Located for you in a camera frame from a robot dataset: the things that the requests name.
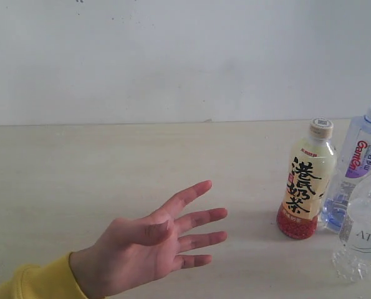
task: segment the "hand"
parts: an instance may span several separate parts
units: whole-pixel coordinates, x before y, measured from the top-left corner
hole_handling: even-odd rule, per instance
[[[116,295],[161,279],[170,272],[207,265],[210,255],[183,252],[221,243],[226,232],[181,236],[194,227],[227,216],[223,208],[176,218],[183,208],[211,189],[205,181],[180,191],[149,216],[112,221],[96,243],[70,255],[70,267],[90,299]]]

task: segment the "pinky finger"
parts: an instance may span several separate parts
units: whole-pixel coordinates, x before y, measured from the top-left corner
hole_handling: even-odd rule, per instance
[[[200,267],[211,262],[211,255],[177,255],[173,261],[173,271]]]

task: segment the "clear plastic bottle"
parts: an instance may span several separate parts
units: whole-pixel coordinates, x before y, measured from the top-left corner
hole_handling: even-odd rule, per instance
[[[310,122],[309,134],[292,147],[277,225],[293,239],[309,238],[317,229],[321,199],[336,165],[337,156],[330,143],[333,127],[330,120],[315,118]]]
[[[351,282],[371,275],[371,174],[350,196],[332,262],[338,274]]]
[[[371,170],[371,106],[366,115],[356,116],[347,131],[337,167],[320,214],[321,225],[338,233],[355,186]]]

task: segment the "red bottle bottom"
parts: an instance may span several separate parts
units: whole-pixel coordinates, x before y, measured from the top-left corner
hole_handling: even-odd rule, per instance
[[[279,207],[277,214],[278,228],[292,239],[302,240],[314,235],[317,229],[318,216],[313,219],[301,219],[290,215],[283,205]]]

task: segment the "yellow sweater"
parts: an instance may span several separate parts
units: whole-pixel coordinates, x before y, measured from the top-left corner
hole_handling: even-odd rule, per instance
[[[87,299],[69,267],[69,254],[45,267],[18,269],[0,285],[0,299]]]

